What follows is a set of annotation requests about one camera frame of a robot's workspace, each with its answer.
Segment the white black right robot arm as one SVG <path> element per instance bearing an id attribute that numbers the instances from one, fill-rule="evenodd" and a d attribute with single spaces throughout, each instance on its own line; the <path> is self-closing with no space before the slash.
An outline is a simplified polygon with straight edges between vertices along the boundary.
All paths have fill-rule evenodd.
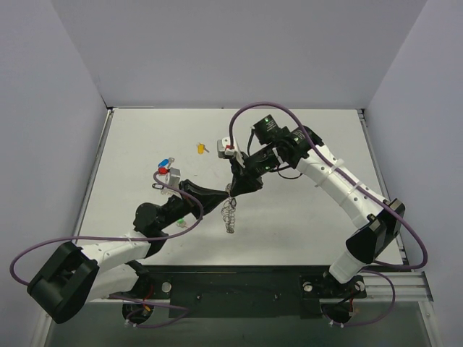
<path id="1" fill-rule="evenodd" d="M 388 201 L 375 193 L 344 165 L 310 128 L 300 124 L 295 130 L 280 127 L 272 116 L 253 126 L 262 149 L 248 156 L 235 138 L 218 141 L 218 154 L 229 159 L 233 179 L 231 195 L 255 192 L 262 188 L 264 174 L 288 164 L 313 180 L 348 215 L 356 231 L 346 240 L 344 251 L 323 277 L 325 291 L 338 296 L 361 269 L 374 263 L 396 240 L 405 206 L 400 200 Z"/>

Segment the metal key ring disc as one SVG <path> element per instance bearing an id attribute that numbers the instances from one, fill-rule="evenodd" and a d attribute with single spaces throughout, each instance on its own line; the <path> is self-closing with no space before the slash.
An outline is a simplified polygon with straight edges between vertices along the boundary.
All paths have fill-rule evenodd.
<path id="1" fill-rule="evenodd" d="M 235 214 L 236 214 L 237 207 L 236 207 L 235 210 L 232 210 L 230 208 L 230 206 L 229 206 L 229 200 L 231 198 L 235 198 L 235 197 L 231 197 L 230 194 L 229 194 L 230 186 L 231 186 L 231 184 L 227 184 L 226 188 L 225 188 L 225 191 L 228 194 L 228 199 L 225 200 L 223 205 L 222 205 L 221 216 L 222 216 L 222 220 L 223 220 L 224 225 L 225 225 L 226 232 L 228 234 L 233 234 L 234 229 L 235 229 L 235 223 L 236 223 L 236 215 Z"/>

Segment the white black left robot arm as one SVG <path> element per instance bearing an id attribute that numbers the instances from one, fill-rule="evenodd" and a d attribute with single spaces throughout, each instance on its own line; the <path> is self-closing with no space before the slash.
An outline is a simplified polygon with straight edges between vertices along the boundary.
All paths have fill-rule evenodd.
<path id="1" fill-rule="evenodd" d="M 200 219 L 229 196 L 190 180 L 181 181 L 179 188 L 182 197 L 173 195 L 163 205 L 139 205 L 133 230 L 114 241 L 61 244 L 27 285 L 28 294 L 56 323 L 70 320 L 86 302 L 114 292 L 145 295 L 148 278 L 129 273 L 128 264 L 159 252 L 170 237 L 165 228 L 188 214 Z"/>

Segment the key with blue tag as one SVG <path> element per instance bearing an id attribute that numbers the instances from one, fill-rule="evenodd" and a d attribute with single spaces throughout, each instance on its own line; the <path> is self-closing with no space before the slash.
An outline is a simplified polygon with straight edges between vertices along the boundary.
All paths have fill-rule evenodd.
<path id="1" fill-rule="evenodd" d="M 167 169 L 169 169 L 174 161 L 175 161 L 175 159 L 174 159 L 173 157 L 169 157 L 169 158 L 163 159 L 163 160 L 158 164 L 158 167 L 159 167 L 159 168 L 167 168 Z"/>

